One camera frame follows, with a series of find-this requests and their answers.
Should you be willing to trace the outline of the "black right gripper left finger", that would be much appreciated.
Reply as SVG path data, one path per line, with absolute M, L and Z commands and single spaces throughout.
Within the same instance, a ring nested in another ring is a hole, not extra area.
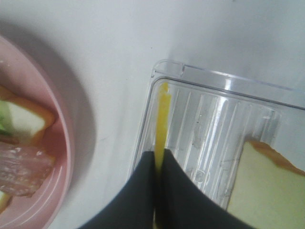
M 152 229 L 155 204 L 154 153 L 143 153 L 128 182 L 83 229 Z

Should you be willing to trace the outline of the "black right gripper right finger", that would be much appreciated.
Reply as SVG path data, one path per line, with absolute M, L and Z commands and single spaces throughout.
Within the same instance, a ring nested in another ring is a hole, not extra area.
M 156 205 L 159 229 L 251 229 L 210 200 L 184 173 L 169 149 L 164 151 Z

